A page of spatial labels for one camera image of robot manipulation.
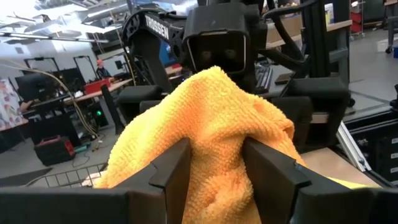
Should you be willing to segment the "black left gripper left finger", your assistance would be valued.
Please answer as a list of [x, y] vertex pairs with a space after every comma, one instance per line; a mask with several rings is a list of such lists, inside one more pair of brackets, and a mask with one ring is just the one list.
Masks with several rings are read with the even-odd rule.
[[183, 138], [118, 184], [126, 191], [112, 224], [182, 224], [190, 181], [190, 140]]

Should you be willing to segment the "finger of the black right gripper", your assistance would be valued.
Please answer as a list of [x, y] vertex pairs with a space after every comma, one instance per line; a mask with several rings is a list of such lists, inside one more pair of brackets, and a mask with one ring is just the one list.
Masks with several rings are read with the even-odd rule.
[[298, 151], [332, 145], [348, 102], [348, 87], [338, 77], [293, 79], [271, 98], [294, 123], [293, 143]]
[[130, 123], [140, 114], [140, 103], [161, 99], [163, 89], [157, 85], [127, 86], [120, 92], [117, 104], [125, 122]]

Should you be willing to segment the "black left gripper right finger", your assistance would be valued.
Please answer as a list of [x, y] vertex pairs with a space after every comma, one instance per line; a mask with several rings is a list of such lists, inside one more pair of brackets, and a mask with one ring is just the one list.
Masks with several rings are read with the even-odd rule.
[[331, 220], [329, 205], [320, 204], [332, 194], [344, 192], [344, 186], [253, 138], [244, 140], [242, 155], [262, 224]]

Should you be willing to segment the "orange microfiber towel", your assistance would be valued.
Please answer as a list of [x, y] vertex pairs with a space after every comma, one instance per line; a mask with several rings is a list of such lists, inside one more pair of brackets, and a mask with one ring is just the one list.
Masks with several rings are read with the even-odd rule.
[[183, 224], [262, 224], [241, 146], [252, 137], [301, 162], [292, 142], [294, 129], [280, 109], [240, 89], [220, 67], [211, 67], [125, 127], [95, 187], [115, 187], [189, 138], [192, 161]]

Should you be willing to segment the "wooden work table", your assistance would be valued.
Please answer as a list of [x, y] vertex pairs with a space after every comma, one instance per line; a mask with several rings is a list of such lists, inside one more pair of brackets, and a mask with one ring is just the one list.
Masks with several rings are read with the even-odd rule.
[[[130, 82], [132, 82], [132, 79], [124, 80], [124, 81], [117, 82], [117, 83], [112, 83], [111, 86], [108, 88], [108, 91], [112, 92], [112, 91], [115, 91], [117, 89], [120, 89], [122, 86], [127, 85]], [[100, 91], [96, 91], [94, 93], [90, 93], [90, 94], [87, 94], [87, 95], [80, 96], [78, 98], [74, 98], [74, 100], [72, 100], [70, 97], [68, 97], [68, 98], [65, 98], [63, 102], [66, 105], [71, 105], [73, 103], [73, 101], [77, 103], [77, 102], [88, 100], [88, 99], [91, 99], [91, 98], [94, 98], [94, 97], [99, 97], [101, 95], [102, 95], [102, 91], [100, 90]]]

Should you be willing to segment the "red plastic bin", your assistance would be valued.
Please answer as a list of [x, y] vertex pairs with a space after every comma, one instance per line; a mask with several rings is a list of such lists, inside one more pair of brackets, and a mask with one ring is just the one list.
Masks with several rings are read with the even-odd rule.
[[105, 85], [107, 87], [111, 86], [111, 82], [110, 80], [107, 79], [102, 79], [102, 80], [98, 80], [98, 81], [94, 81], [91, 83], [88, 83], [84, 86], [84, 93], [86, 95], [91, 94], [91, 93], [95, 93], [97, 91], [101, 91], [101, 87]]

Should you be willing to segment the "person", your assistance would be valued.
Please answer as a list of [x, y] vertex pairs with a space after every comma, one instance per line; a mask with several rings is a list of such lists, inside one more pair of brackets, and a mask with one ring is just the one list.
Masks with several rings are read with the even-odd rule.
[[97, 60], [97, 69], [96, 73], [100, 78], [111, 78], [110, 73], [105, 69], [104, 63], [101, 59]]

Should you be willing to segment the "black keyboard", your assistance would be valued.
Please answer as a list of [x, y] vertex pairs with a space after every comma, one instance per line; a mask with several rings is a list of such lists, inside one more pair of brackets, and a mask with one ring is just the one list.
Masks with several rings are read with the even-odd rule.
[[267, 93], [271, 85], [273, 69], [262, 65], [256, 65], [255, 72], [257, 83], [254, 92], [256, 94]]

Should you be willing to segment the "black equipment case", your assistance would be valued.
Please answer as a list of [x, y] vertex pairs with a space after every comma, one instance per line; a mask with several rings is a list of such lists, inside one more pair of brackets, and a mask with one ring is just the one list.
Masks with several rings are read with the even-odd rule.
[[377, 183], [398, 187], [398, 110], [388, 109], [345, 121]]

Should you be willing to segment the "black computer monitor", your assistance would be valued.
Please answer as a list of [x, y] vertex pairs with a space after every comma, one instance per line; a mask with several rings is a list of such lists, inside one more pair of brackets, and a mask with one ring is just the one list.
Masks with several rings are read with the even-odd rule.
[[18, 92], [25, 101], [46, 101], [53, 97], [56, 92], [53, 78], [41, 73], [16, 77], [16, 82], [19, 87]]

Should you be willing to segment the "black and red toolbox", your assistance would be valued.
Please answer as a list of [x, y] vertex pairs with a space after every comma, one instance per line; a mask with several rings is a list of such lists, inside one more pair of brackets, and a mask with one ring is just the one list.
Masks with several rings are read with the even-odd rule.
[[75, 158], [75, 149], [65, 136], [53, 136], [41, 140], [34, 146], [34, 151], [45, 166], [51, 166]]

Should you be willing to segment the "floral patterned cloth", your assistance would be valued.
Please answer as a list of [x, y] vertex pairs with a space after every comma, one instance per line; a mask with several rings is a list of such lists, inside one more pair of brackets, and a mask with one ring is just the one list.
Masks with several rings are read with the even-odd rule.
[[9, 79], [0, 79], [0, 131], [27, 124], [20, 111], [19, 95]]

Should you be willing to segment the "aluminium extrusion rail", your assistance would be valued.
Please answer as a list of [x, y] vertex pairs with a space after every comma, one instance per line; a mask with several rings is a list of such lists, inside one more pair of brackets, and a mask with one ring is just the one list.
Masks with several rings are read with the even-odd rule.
[[361, 172], [372, 171], [371, 166], [368, 164], [363, 153], [359, 149], [357, 143], [349, 133], [348, 128], [344, 122], [341, 122], [336, 137], [348, 157], [350, 163]]

